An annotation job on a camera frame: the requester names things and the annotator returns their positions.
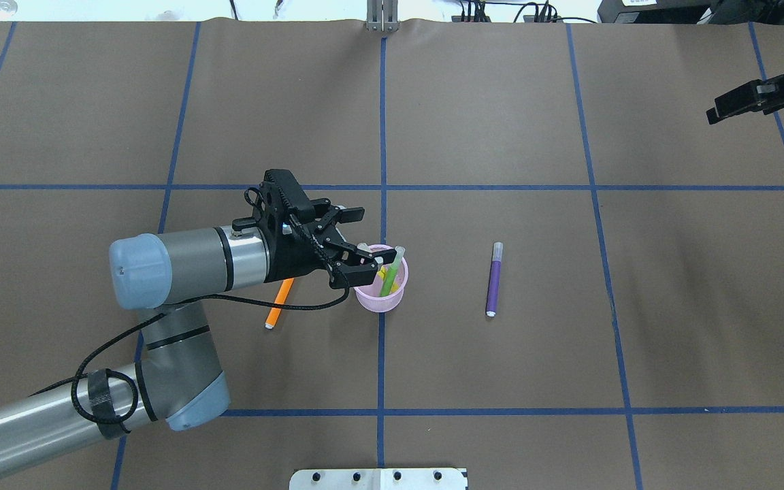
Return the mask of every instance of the yellow marker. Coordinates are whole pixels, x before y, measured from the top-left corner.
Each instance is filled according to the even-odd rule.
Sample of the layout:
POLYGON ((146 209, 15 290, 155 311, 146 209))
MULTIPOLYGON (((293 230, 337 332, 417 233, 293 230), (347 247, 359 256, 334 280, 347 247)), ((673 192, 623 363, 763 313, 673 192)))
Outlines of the yellow marker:
MULTIPOLYGON (((283 281, 280 285, 280 291, 277 291, 277 297, 274 298, 274 303, 285 303, 287 295, 289 295, 289 289, 292 289, 293 282, 295 282, 295 279, 292 278, 283 281)), ((274 325, 277 325, 278 317, 280 317, 280 308, 272 308, 270 313, 268 313, 268 318, 265 319, 265 328, 273 329, 274 325)))

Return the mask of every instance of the purple marker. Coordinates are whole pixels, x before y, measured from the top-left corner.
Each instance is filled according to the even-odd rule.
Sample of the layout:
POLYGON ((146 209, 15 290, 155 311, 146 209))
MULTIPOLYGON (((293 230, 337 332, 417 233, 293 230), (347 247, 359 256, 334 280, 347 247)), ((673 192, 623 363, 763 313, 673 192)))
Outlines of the purple marker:
POLYGON ((495 242, 492 247, 492 269, 489 271, 489 295, 486 297, 486 316, 490 319, 498 310, 498 286, 501 285, 501 254, 504 243, 495 242))

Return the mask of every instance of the metal plate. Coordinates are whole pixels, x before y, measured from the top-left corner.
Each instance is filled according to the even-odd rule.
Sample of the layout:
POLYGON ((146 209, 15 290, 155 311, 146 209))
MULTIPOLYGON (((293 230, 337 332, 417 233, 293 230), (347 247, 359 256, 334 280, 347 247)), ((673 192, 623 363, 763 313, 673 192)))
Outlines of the metal plate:
POLYGON ((323 488, 467 490, 468 471, 464 468, 300 470, 289 480, 289 490, 323 488))

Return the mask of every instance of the orange marker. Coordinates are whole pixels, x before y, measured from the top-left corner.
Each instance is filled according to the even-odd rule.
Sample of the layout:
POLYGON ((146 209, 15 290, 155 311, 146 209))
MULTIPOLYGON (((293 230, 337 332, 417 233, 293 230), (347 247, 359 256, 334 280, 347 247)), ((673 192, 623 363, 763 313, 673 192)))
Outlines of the orange marker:
MULTIPOLYGON (((274 298, 274 303, 283 304, 286 301, 287 295, 289 295, 289 289, 292 289, 292 283, 295 282, 295 279, 290 278, 283 281, 280 285, 280 291, 277 291, 277 297, 274 298)), ((280 308, 272 308, 271 312, 268 313, 268 318, 265 319, 265 328, 273 329, 274 325, 277 325, 277 318, 280 316, 280 308)))

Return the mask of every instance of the green straw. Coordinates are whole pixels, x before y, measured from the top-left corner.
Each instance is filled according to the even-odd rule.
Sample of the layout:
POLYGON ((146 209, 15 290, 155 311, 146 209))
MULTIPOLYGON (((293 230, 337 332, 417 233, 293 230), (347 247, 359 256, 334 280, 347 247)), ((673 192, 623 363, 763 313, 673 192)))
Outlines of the green straw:
POLYGON ((392 284, 395 284, 395 276, 398 275, 398 267, 401 265, 401 259, 404 258, 404 247, 395 247, 395 252, 398 253, 386 270, 386 278, 383 279, 383 287, 380 288, 380 297, 388 297, 389 291, 392 291, 392 284))

